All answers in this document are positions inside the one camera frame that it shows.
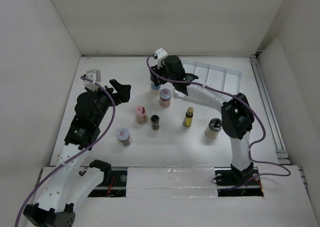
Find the tall jar silver lid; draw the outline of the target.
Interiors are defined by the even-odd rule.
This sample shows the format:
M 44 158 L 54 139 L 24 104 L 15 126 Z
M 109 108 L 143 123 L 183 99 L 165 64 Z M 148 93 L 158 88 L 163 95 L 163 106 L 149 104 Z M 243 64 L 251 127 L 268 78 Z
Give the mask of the tall jar silver lid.
M 160 85 L 155 85 L 153 82 L 151 83 L 150 87 L 152 90 L 159 90 L 161 88 Z

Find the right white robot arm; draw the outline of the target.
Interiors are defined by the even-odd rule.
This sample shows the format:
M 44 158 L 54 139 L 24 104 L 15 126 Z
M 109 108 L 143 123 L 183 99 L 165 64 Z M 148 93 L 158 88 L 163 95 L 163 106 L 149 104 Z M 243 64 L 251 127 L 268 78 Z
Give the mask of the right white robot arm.
M 156 86 L 171 83 L 176 91 L 219 111 L 222 129 L 231 142 L 230 175 L 234 181 L 233 186 L 239 188 L 247 184 L 253 176 L 254 168 L 249 154 L 249 139 L 255 119 L 246 96 L 242 93 L 232 95 L 213 90 L 204 83 L 196 82 L 198 77 L 186 73 L 180 58 L 176 55 L 160 59 L 152 54 L 147 57 L 146 65 L 150 70 L 151 81 Z

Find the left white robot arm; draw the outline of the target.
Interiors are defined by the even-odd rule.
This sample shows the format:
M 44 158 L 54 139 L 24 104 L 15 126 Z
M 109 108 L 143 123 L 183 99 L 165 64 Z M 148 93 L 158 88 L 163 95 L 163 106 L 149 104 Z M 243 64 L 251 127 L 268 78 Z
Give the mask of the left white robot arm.
M 83 78 L 85 92 L 76 99 L 75 115 L 64 139 L 64 147 L 57 167 L 43 180 L 48 182 L 35 203 L 27 204 L 23 215 L 36 227 L 71 227 L 75 222 L 75 209 L 98 185 L 113 182 L 110 163 L 94 160 L 80 174 L 80 168 L 92 147 L 103 138 L 100 124 L 108 108 L 130 100 L 131 85 L 115 79 L 111 87 Z

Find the yellow bottle cork cap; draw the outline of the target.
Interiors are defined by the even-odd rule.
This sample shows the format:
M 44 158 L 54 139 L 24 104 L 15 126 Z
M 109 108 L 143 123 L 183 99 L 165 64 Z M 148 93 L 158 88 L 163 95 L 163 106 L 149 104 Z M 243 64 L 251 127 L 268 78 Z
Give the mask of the yellow bottle cork cap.
M 188 107 L 183 120 L 183 125 L 185 127 L 190 127 L 192 125 L 193 116 L 194 116 L 194 108 Z

